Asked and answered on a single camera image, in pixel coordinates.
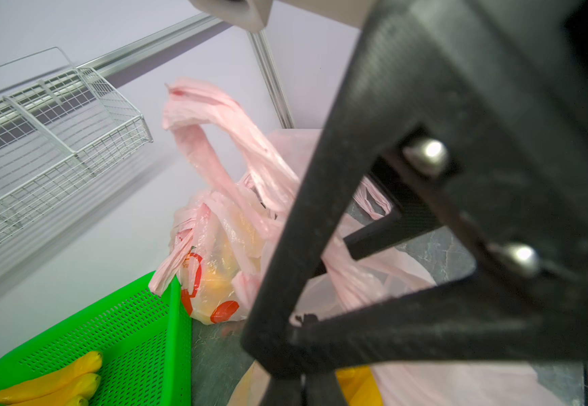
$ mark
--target wire mesh basket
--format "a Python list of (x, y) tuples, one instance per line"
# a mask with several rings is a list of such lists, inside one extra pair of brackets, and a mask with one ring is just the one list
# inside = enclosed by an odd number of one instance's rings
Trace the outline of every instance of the wire mesh basket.
[[(66, 57), (39, 53), (51, 49)], [(70, 69), (0, 95), (0, 243), (152, 141), (136, 107), (66, 59)]]

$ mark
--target green plastic basket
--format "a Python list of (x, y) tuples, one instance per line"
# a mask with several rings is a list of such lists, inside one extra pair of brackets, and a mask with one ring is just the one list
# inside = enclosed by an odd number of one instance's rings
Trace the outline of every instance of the green plastic basket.
[(0, 390), (102, 351), (89, 406), (190, 406), (191, 320), (175, 279), (163, 297), (152, 273), (58, 323), (0, 359)]

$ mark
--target metal bolt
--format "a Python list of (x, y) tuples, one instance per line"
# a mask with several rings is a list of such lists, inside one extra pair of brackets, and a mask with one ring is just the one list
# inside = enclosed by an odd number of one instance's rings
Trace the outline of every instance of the metal bolt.
[(509, 269), (530, 278), (540, 272), (540, 257), (535, 249), (521, 242), (510, 242), (501, 248)]
[(403, 148), (403, 156), (421, 174), (436, 178), (450, 163), (445, 145), (432, 138), (422, 137)]

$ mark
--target white panel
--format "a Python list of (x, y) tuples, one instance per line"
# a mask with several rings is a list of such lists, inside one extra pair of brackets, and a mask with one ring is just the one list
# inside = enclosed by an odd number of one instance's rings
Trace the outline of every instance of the white panel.
[(53, 46), (87, 62), (196, 14), (187, 0), (0, 0), (0, 64)]
[[(164, 83), (180, 75), (210, 81), (231, 94), (264, 132), (279, 128), (278, 118), (257, 67), (249, 38), (229, 28), (185, 54), (122, 86), (140, 109), (156, 140), (141, 149), (167, 160), (175, 156), (172, 134), (161, 128), (167, 99)], [(228, 135), (207, 129), (220, 159), (234, 179), (245, 171)], [(168, 254), (174, 211), (207, 185), (177, 158), (122, 204), (0, 298), (0, 357), (53, 324), (150, 272)]]
[(275, 1), (267, 39), (298, 128), (322, 128), (360, 31)]

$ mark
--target banana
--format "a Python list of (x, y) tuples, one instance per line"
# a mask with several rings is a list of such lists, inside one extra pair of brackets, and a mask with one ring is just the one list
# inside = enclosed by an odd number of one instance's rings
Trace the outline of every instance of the banana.
[(0, 390), (0, 403), (11, 405), (40, 398), (61, 389), (81, 375), (98, 371), (102, 366), (103, 353), (86, 353), (58, 371)]
[(76, 397), (91, 399), (100, 385), (100, 376), (84, 374), (75, 378), (73, 382), (52, 394), (42, 396), (27, 402), (15, 403), (14, 406), (59, 406), (66, 405)]
[(89, 406), (89, 401), (82, 396), (71, 398), (64, 406)]

